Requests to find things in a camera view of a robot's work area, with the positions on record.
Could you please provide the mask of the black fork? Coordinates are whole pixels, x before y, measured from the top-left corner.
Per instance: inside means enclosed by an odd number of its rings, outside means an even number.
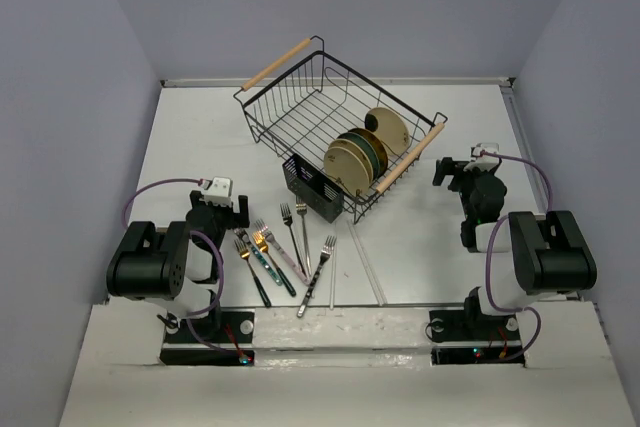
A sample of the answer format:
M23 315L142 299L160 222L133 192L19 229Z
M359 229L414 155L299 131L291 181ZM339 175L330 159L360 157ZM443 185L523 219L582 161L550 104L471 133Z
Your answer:
M281 211L281 216L282 216L282 219L283 219L283 223L289 229L289 233L290 233L290 236L291 236L291 239L292 239L292 244L293 244L293 247L294 247L294 252L295 252L295 255L296 255L297 263L298 263L298 265L300 267L302 275L306 276L306 273L305 273L304 267L303 267L302 258L300 256L300 252L299 252L299 249L298 249L298 242L297 242L297 239L296 239L296 235L294 233L293 217L292 217L292 213L291 213L291 210L289 208L289 205L287 203L281 203L280 204L280 211Z

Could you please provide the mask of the plain silver fork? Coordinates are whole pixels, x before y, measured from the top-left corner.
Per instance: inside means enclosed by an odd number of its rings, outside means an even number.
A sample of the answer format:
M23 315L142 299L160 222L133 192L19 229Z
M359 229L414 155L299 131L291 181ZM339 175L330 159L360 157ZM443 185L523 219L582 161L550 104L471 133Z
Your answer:
M302 226L304 266L306 268L307 277L311 278L310 249L309 249L308 233L307 233L306 220L305 220L305 216L307 214L307 205L299 196L296 197L296 212L300 216L301 226Z

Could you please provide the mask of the silver fork tortoiseshell handle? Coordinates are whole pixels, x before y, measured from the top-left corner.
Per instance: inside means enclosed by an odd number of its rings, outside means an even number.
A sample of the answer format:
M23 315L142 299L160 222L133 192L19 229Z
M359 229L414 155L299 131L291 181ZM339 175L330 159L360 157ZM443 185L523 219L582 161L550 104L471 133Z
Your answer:
M320 253L319 263L318 263L318 265L316 267L316 270L315 270L315 272L314 272L314 274L313 274L313 276L311 278L311 281L310 281L310 283L308 285L308 288L307 288L305 296L304 296L304 298L302 300L302 303L301 303L301 305L300 305L300 307L298 309L298 312L297 312L297 317L298 318L302 318L304 316L304 314L305 314L305 311L306 311L306 309L308 307L308 304L309 304L309 302L310 302L310 300L311 300L311 298L313 296L316 284L318 283L319 278L321 276L321 273L322 273L322 270L324 268L324 265L331 258L331 255L334 252L336 241L337 241L337 238L335 236L331 235L331 236L327 237L327 239L326 239L326 241L325 241L325 243L323 245L323 248L322 248L321 253Z

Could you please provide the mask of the clear chopstick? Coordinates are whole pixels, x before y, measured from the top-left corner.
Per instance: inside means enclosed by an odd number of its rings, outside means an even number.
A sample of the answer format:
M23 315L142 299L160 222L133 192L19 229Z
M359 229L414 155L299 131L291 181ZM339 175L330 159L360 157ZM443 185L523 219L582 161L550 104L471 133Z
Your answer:
M330 295L329 295L329 309L334 310L335 307L335 290L336 290L336 260L337 260L337 249L334 248L334 251L331 256L331 277L330 277Z
M360 237L355 229L355 226L353 223L347 223L347 227L349 228L349 232L351 234L351 237L354 241L356 250L359 254L359 257L361 259L361 263L363 265L365 274L367 276L367 279L369 281L369 285L371 287L371 290L376 298L376 302L377 304L382 307L385 306L387 304L387 298L385 296L385 293L382 289L382 286L379 282L379 279L377 277L377 274L375 272L375 269L373 268L369 257L366 253L366 250L360 240Z

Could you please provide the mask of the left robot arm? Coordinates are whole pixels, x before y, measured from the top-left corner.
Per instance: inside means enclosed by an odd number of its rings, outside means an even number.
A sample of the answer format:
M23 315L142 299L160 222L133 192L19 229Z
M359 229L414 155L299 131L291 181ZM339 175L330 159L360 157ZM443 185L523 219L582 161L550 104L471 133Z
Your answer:
M227 232L249 225L248 197L190 193L183 221L158 228L133 221L126 228L106 271L112 297L154 304L169 334L187 329L188 341L218 351L213 341L223 326L221 298L226 283L221 246Z

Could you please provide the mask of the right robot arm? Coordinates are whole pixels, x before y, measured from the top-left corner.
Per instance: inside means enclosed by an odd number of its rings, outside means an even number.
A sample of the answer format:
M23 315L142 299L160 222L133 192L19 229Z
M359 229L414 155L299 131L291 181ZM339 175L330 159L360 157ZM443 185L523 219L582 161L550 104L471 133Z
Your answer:
M504 156L486 149L469 161L437 161L433 185L459 196L462 245L485 256L482 285L458 310L431 312L425 329L436 343L514 339L509 326L539 298L589 290L596 262L572 212L502 211L508 189L497 170Z

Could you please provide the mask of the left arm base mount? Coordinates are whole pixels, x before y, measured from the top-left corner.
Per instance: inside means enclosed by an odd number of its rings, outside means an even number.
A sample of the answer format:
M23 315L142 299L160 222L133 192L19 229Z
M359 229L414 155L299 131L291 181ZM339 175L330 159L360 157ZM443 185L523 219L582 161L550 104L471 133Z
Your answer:
M167 366L254 365L255 312L222 310L220 317L195 319L192 329L172 314L158 315L165 327L159 360Z

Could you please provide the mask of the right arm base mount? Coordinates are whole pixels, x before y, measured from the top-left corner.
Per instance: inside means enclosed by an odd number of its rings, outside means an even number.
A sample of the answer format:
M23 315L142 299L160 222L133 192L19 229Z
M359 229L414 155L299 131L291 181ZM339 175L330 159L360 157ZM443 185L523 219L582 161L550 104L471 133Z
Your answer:
M514 316L470 320L462 309L432 310L425 334L436 366L524 363L522 354L515 357L523 344Z

